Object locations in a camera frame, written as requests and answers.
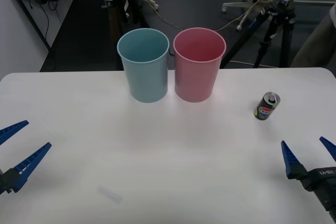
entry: soda can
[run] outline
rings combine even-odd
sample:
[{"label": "soda can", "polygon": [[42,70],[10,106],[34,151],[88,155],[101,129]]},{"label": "soda can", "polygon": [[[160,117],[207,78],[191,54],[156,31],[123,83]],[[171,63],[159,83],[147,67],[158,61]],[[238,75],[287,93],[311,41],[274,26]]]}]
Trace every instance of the soda can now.
[{"label": "soda can", "polygon": [[280,96],[273,92],[267,92],[254,110],[254,116],[259,120],[268,119],[279,103]]}]

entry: blue cup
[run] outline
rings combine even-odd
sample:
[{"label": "blue cup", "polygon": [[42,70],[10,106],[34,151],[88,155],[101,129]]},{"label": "blue cup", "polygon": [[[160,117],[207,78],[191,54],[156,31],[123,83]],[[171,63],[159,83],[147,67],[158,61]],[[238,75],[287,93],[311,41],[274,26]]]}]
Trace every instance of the blue cup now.
[{"label": "blue cup", "polygon": [[132,96],[156,102],[167,93],[169,40],[162,32],[141,28],[123,35],[117,44]]}]

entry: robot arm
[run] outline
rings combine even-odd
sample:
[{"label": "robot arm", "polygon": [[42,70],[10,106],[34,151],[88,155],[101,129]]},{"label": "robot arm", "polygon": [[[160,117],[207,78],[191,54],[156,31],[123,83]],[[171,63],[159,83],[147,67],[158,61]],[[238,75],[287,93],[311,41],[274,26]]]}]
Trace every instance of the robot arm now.
[{"label": "robot arm", "polygon": [[[0,130],[0,145],[27,125],[28,121],[23,121]],[[5,191],[10,193],[12,190],[18,192],[50,148],[51,144],[47,143],[14,168],[5,173],[0,172],[0,194]]]},{"label": "robot arm", "polygon": [[[336,146],[323,136],[320,141],[336,161]],[[281,148],[288,179],[299,180],[305,190],[313,191],[336,222],[336,167],[317,168],[308,172],[284,141],[281,142]]]}]

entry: cup rim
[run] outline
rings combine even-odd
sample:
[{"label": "cup rim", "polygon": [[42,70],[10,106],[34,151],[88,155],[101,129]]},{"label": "cup rim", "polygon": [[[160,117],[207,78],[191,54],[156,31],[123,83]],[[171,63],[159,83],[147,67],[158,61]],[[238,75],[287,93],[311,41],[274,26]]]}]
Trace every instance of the cup rim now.
[{"label": "cup rim", "polygon": [[[207,61],[191,60],[191,59],[185,58],[182,54],[180,54],[180,53],[176,50],[176,48],[175,48],[175,41],[176,41],[177,37],[178,37],[180,34],[184,33],[185,31],[188,31],[188,30],[196,30],[196,29],[211,31],[211,32],[215,33],[216,35],[218,35],[218,36],[222,39],[222,41],[224,42],[224,46],[225,46],[225,48],[224,48],[223,53],[222,53],[220,56],[218,56],[217,58],[215,58],[215,59],[213,59],[213,60],[207,60]],[[223,57],[223,55],[224,55],[225,52],[226,52],[226,48],[227,48],[227,47],[226,47],[225,39],[224,39],[219,33],[217,33],[216,31],[213,31],[213,30],[211,30],[211,29],[204,28],[204,27],[192,27],[192,28],[188,28],[188,29],[185,29],[185,30],[181,31],[181,32],[179,32],[178,35],[176,35],[176,37],[174,38],[174,41],[173,41],[173,48],[174,48],[175,52],[177,52],[178,55],[181,56],[183,59],[185,59],[185,60],[187,60],[187,61],[190,61],[190,62],[193,62],[193,63],[201,63],[201,64],[202,64],[202,63],[213,62],[213,61],[218,60],[219,57]]]},{"label": "cup rim", "polygon": [[[157,57],[157,58],[154,59],[154,60],[150,60],[150,61],[140,61],[140,62],[138,62],[138,61],[133,61],[133,60],[129,60],[129,59],[125,58],[125,57],[120,53],[120,51],[119,51],[119,43],[120,43],[121,39],[122,39],[124,36],[126,36],[127,34],[130,34],[130,33],[134,33],[134,32],[136,32],[136,31],[138,31],[138,30],[153,30],[153,31],[157,31],[158,33],[162,34],[162,35],[166,38],[166,40],[167,40],[167,42],[168,42],[168,46],[167,46],[166,51],[165,51],[161,56]],[[159,31],[159,30],[156,30],[156,29],[153,29],[153,28],[138,28],[138,29],[131,30],[131,31],[129,31],[128,33],[125,33],[123,36],[121,36],[121,38],[119,39],[119,41],[118,41],[118,43],[117,43],[117,51],[118,51],[119,56],[120,56],[121,58],[123,58],[124,60],[128,61],[128,62],[136,63],[136,64],[147,64],[147,63],[152,63],[152,62],[155,62],[155,61],[157,61],[157,60],[160,60],[162,57],[164,57],[164,56],[167,54],[168,50],[169,50],[169,46],[170,46],[169,39],[168,39],[168,37],[166,36],[166,34],[164,34],[163,32],[161,32],[161,31]]]}]

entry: plastic cup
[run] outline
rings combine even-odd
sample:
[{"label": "plastic cup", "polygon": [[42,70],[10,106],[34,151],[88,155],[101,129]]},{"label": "plastic cup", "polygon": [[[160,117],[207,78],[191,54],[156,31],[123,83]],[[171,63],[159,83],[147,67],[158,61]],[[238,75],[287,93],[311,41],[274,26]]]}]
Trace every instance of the plastic cup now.
[{"label": "plastic cup", "polygon": [[202,102],[212,93],[226,50],[225,40],[206,28],[190,28],[174,39],[175,92],[185,101]]},{"label": "plastic cup", "polygon": [[167,93],[169,40],[162,32],[141,28],[123,35],[117,44],[132,96],[156,102]]}]

